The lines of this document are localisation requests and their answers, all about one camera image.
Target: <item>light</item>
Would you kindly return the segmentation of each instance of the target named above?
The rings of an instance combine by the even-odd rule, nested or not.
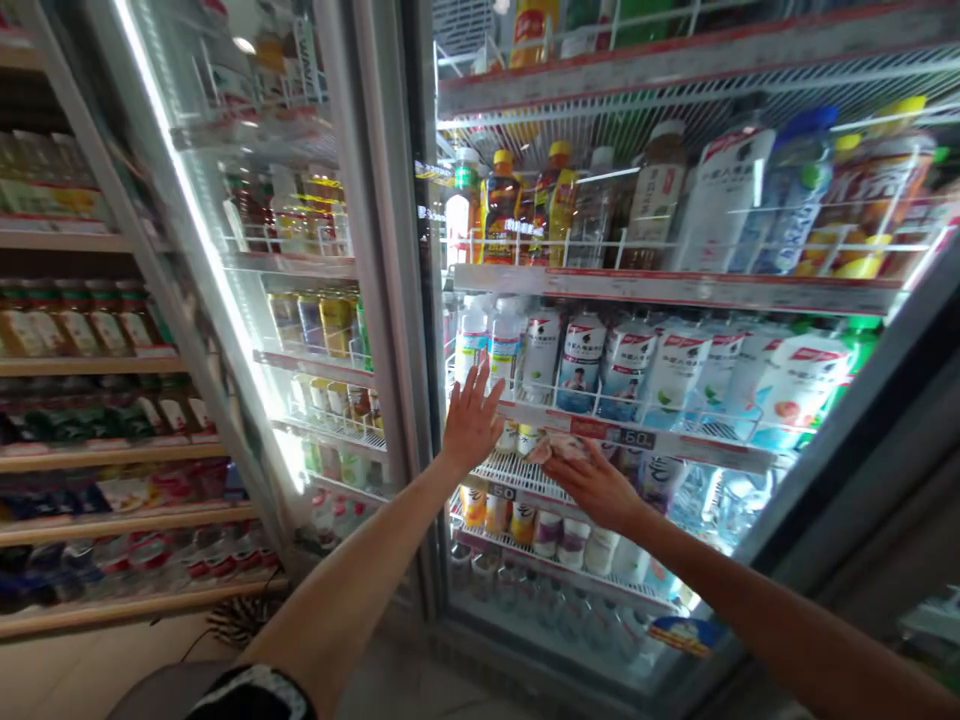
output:
[[[233,44],[240,48],[240,52],[242,53],[246,53],[247,55],[257,54],[257,49],[253,46],[253,43],[246,38],[236,37],[233,39]]]

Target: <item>refrigerator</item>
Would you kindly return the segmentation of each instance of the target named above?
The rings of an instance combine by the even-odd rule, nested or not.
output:
[[[285,562],[302,576],[429,464],[453,383],[488,358],[508,430],[398,605],[437,657],[544,714],[649,717],[746,707],[762,675],[546,452],[600,443],[687,532],[871,632],[955,582],[936,563],[896,598],[837,589],[925,557],[918,525],[948,547],[958,20],[936,2],[24,9],[161,309],[193,362],[228,367],[215,420]]]

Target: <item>clear bottle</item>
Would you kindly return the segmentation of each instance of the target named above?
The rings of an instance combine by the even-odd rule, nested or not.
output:
[[[606,175],[612,169],[613,148],[595,148],[590,157],[590,175]],[[588,176],[577,183],[567,267],[603,266],[605,243],[610,241],[619,180],[618,177],[593,180]]]

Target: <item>floor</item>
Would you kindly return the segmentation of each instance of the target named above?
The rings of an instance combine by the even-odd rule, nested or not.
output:
[[[205,629],[202,614],[0,645],[0,698],[9,720],[104,720],[141,678],[178,662]],[[189,659],[230,659],[207,635]],[[338,718],[530,720],[430,660],[374,640],[342,698]]]

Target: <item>white packaging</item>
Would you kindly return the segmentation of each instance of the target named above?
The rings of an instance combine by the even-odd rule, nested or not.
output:
[[[613,569],[613,554],[620,536],[613,530],[594,528],[583,551],[583,564],[594,575],[609,575]]]

